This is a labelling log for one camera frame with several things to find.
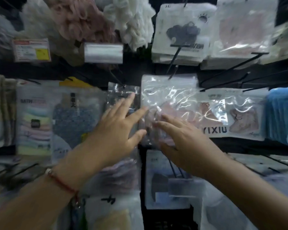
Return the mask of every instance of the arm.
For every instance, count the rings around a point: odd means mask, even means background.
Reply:
[[[288,229],[288,198],[224,154],[191,124],[164,116],[156,127],[168,133],[175,149],[160,142],[162,152],[178,167],[206,179],[226,195],[260,230]]]
[[[54,167],[62,182],[79,190],[98,171],[130,154],[146,134],[145,130],[139,130],[128,138],[133,125],[146,112],[142,108],[126,117],[133,99],[134,94],[107,110],[87,140]],[[0,209],[0,230],[49,229],[72,197],[54,180],[43,176]]]

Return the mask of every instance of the stack of blue packages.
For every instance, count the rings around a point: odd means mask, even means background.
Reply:
[[[265,115],[267,138],[288,145],[288,88],[270,90]]]

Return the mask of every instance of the person's left hand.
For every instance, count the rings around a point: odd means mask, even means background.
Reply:
[[[129,138],[132,127],[147,111],[144,107],[126,117],[134,96],[132,93],[108,109],[87,139],[70,151],[60,164],[65,164],[68,170],[77,170],[79,176],[88,179],[104,167],[127,157],[146,135],[146,130],[142,129]]]

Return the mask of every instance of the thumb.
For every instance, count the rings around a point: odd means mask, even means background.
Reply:
[[[139,144],[139,142],[142,140],[142,138],[146,135],[146,130],[141,129],[138,130],[131,138],[128,139],[128,144],[131,148],[134,148]]]
[[[168,158],[170,159],[170,161],[172,161],[176,166],[179,167],[179,153],[176,149],[174,149],[173,147],[167,145],[166,143],[160,142],[160,149],[162,151],[162,153]]]

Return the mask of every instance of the yellow sticker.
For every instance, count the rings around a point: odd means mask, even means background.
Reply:
[[[38,60],[50,60],[48,49],[36,48],[35,51]]]
[[[83,134],[81,135],[81,141],[84,142],[87,137],[88,137],[88,133],[83,133]]]

